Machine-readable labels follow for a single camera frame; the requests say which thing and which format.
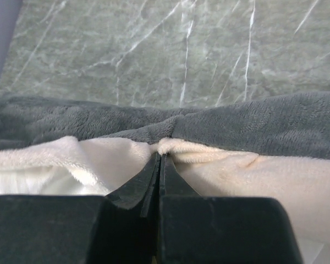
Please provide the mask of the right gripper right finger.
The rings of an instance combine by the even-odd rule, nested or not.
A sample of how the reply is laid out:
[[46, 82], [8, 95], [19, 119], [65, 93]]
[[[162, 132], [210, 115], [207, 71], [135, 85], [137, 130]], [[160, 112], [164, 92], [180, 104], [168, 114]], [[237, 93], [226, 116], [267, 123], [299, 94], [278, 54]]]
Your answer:
[[162, 156], [159, 263], [302, 263], [283, 206], [262, 197], [200, 196]]

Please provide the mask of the grey cream-ruffled pillowcase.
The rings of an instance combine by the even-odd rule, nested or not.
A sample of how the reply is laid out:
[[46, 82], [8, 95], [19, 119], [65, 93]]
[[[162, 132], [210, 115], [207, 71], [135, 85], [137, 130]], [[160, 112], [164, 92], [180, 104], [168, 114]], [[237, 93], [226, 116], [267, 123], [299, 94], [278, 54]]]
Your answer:
[[273, 197], [330, 263], [330, 91], [208, 109], [0, 95], [0, 194], [107, 195], [154, 153], [202, 195]]

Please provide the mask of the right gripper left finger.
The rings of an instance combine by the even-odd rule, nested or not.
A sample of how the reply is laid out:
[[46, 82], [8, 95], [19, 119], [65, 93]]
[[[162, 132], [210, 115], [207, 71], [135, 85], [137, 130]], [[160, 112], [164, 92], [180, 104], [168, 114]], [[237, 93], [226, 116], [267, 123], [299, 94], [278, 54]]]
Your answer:
[[151, 263], [160, 157], [106, 196], [0, 195], [0, 263]]

